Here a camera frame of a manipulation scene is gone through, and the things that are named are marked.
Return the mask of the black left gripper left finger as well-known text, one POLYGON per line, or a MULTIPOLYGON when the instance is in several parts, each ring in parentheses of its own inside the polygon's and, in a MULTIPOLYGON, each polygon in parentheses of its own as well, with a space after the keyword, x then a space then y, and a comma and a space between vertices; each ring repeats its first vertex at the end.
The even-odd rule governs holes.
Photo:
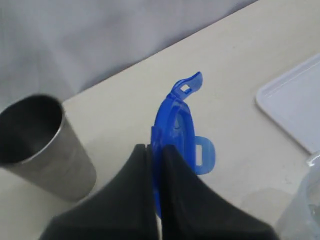
POLYGON ((54 217, 40 239, 158 239, 151 148, 137 144, 107 185, 81 204, 54 217))

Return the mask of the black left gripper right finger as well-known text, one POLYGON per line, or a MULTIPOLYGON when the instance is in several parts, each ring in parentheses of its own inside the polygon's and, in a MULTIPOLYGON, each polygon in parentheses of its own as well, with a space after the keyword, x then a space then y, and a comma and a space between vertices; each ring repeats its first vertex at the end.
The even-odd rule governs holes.
POLYGON ((277 240, 267 223, 211 190, 173 145, 162 150, 160 205, 164 240, 277 240))

